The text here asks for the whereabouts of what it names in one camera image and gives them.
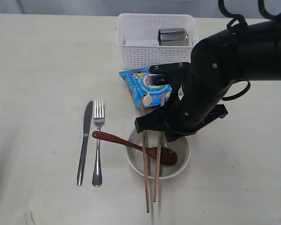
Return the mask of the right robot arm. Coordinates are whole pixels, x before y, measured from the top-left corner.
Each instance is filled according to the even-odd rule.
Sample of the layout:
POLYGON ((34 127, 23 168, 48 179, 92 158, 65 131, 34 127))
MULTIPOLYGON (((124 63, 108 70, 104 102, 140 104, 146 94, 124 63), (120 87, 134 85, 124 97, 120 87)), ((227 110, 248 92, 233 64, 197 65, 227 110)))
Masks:
POLYGON ((199 41, 190 62, 153 65, 148 82, 169 84, 159 109, 135 120, 137 132, 164 132, 168 141, 193 135, 227 114, 220 101, 241 81, 281 81, 281 13, 266 22, 237 24, 199 41))

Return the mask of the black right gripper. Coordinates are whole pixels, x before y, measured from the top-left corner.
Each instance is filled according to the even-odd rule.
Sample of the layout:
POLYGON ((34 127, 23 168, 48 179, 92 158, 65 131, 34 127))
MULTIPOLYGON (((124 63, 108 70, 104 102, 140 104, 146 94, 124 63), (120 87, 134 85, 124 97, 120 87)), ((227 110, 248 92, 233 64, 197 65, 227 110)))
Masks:
POLYGON ((145 130, 164 132, 166 140, 174 141, 183 136, 196 134, 199 130, 206 127, 216 119, 224 118, 228 114, 226 107, 223 104, 216 105, 211 112, 203 119, 194 121, 190 125, 187 124, 188 119, 183 119, 181 125, 178 123, 178 117, 174 118, 173 122, 166 117, 165 107, 156 109, 144 116, 135 119, 134 125, 137 133, 145 130))

